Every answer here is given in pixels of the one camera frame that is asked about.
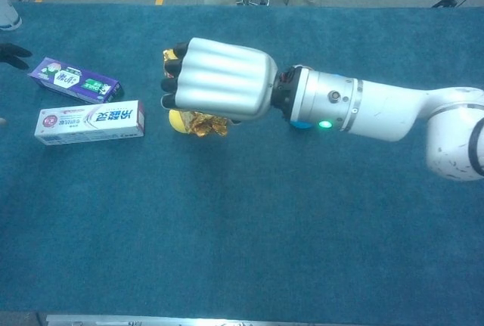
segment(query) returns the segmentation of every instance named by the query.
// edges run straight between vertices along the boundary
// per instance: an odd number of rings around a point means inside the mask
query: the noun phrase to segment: white toothpaste box
[[[42,109],[35,137],[47,145],[142,137],[140,101]]]

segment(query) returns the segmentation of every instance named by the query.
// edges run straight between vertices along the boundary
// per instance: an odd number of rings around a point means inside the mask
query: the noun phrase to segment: robotic hand
[[[29,65],[19,57],[29,56],[32,56],[32,53],[25,48],[11,43],[0,44],[0,62],[2,63],[7,63],[17,69],[25,70],[29,68]],[[0,117],[0,126],[4,126],[6,123],[7,120]]]
[[[193,38],[173,48],[173,75],[162,81],[166,109],[195,110],[232,121],[255,120],[271,107],[305,123],[398,141],[416,119],[428,122],[427,165],[455,181],[484,179],[484,91],[401,88],[321,73],[302,65],[280,71],[262,51]]]

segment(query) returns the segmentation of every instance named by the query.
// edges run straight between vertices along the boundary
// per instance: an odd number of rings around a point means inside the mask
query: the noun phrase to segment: toothpaste box
[[[143,135],[144,110],[140,101],[42,109],[35,131],[35,137],[47,145]]]
[[[123,94],[116,79],[79,69],[49,57],[29,76],[40,86],[78,98],[87,103],[107,103]]]

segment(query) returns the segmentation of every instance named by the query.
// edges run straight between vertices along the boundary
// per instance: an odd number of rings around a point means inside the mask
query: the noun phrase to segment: yellow ball
[[[169,124],[173,127],[173,129],[180,133],[187,133],[185,129],[185,124],[183,124],[182,116],[180,116],[180,112],[177,110],[170,110],[169,115]]]

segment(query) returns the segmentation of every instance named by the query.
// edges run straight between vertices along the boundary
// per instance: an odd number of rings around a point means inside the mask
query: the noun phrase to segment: gold foil wrapper
[[[163,64],[168,60],[178,59],[172,49],[163,51]],[[173,76],[166,72],[163,65],[163,71],[167,78]],[[205,137],[210,134],[218,134],[225,137],[228,133],[229,121],[226,118],[220,116],[213,116],[196,111],[179,111],[181,121],[185,126],[188,134],[195,134],[198,137]]]

